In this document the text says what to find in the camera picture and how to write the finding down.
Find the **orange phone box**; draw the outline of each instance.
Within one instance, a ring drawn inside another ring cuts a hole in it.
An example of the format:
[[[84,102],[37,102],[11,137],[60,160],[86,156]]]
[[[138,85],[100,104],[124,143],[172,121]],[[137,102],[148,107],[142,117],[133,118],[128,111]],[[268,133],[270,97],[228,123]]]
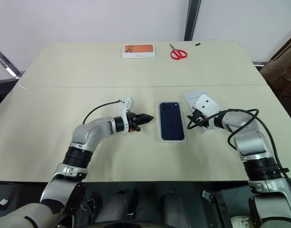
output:
[[[124,45],[122,49],[123,58],[154,58],[156,57],[153,44]]]

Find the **black cable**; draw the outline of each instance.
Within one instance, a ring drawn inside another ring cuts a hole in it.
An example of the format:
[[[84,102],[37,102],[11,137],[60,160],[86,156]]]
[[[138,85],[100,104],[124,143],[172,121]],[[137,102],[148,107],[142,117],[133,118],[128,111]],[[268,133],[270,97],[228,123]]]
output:
[[[93,221],[93,212],[92,212],[91,208],[89,207],[89,204],[87,203],[87,199],[85,197],[83,197],[83,200],[87,205],[87,209],[88,209],[88,212],[89,212],[89,215],[90,215],[90,221],[91,221],[91,224],[92,224],[94,222]]]
[[[290,188],[291,188],[291,180],[290,178],[288,177],[285,169],[282,167],[282,164],[281,164],[281,161],[279,159],[279,156],[278,156],[278,153],[277,153],[277,149],[276,149],[276,146],[275,146],[275,143],[274,143],[274,140],[273,140],[273,137],[268,129],[268,127],[264,124],[264,122],[259,118],[257,117],[257,115],[259,114],[259,110],[258,109],[250,109],[250,110],[243,110],[243,109],[228,109],[228,110],[224,110],[224,111],[221,111],[219,113],[216,113],[214,115],[211,115],[209,116],[208,118],[202,120],[202,121],[199,121],[198,123],[194,124],[193,126],[191,126],[191,123],[193,123],[193,121],[195,121],[195,119],[191,119],[191,121],[189,122],[187,128],[188,129],[193,129],[197,126],[200,126],[202,125],[203,123],[209,121],[210,119],[214,118],[214,117],[217,117],[221,114],[225,114],[225,113],[228,113],[228,112],[243,112],[243,113],[247,113],[249,115],[252,116],[252,118],[247,122],[245,123],[243,126],[241,126],[240,128],[238,128],[237,130],[235,130],[234,132],[231,133],[231,135],[228,137],[228,144],[234,148],[236,150],[236,147],[232,145],[232,143],[230,142],[231,138],[237,134],[239,131],[241,131],[243,128],[247,127],[254,119],[256,119],[257,121],[260,122],[260,124],[263,126],[263,128],[265,129],[265,131],[267,132],[268,134],[268,137],[270,139],[270,142],[271,142],[271,145],[272,145],[272,150],[273,150],[273,154],[274,154],[274,157],[275,157],[275,160],[280,168],[280,171],[281,173],[283,174],[284,178],[286,179],[286,181],[288,182]]]
[[[86,117],[84,118],[82,124],[85,124],[85,121],[87,120],[87,118],[89,117],[89,115],[91,115],[91,114],[92,114],[95,110],[97,110],[98,108],[101,108],[101,107],[106,106],[106,105],[111,105],[111,104],[119,103],[119,102],[120,102],[120,100],[118,100],[118,101],[114,101],[114,102],[110,102],[110,103],[106,103],[106,104],[102,104],[102,105],[98,106],[97,108],[94,108],[92,111],[90,111],[90,112],[86,115]]]

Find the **scissors handle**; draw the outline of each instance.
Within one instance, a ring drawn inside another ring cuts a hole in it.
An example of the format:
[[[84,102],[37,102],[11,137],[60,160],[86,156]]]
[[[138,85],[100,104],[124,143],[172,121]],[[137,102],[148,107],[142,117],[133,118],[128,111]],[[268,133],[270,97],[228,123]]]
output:
[[[183,50],[173,50],[171,51],[171,58],[172,59],[175,59],[175,60],[179,60],[179,59],[182,59],[182,58],[187,58],[188,56],[188,53],[186,53],[185,51]]]

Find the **red scissors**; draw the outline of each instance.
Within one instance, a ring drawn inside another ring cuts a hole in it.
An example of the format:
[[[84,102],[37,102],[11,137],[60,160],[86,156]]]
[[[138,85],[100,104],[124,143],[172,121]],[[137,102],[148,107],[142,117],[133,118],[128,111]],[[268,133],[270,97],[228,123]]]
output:
[[[182,58],[187,58],[188,53],[186,53],[183,50],[176,49],[175,47],[173,47],[172,44],[169,44],[169,45],[173,49],[173,51],[171,51],[171,58],[172,59],[179,60],[179,59],[182,59]]]

